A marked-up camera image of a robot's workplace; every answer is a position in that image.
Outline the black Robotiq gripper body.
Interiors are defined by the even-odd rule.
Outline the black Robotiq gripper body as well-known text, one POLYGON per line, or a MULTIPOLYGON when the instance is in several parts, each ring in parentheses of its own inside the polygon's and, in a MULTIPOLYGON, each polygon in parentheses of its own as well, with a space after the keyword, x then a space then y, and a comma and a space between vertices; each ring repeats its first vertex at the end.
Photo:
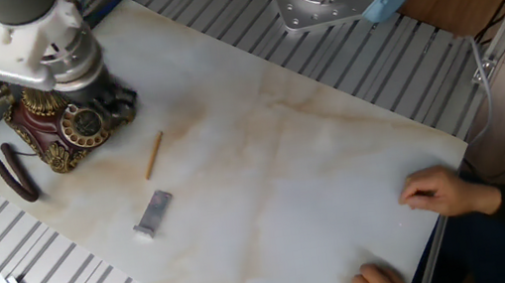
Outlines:
POLYGON ((128 98, 126 90, 116 81, 108 69, 102 69, 92 83, 85 87, 83 93, 87 104, 95 101, 109 103, 128 98))

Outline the person's right hand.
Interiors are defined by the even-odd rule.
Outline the person's right hand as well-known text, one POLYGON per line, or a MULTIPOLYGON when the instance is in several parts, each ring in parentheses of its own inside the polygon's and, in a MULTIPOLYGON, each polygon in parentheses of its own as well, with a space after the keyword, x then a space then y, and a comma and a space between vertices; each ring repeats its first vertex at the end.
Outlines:
POLYGON ((493 215, 501 202, 498 188, 469 183, 444 166, 428 167, 410 174, 399 198, 400 205, 445 217, 470 212, 493 215))

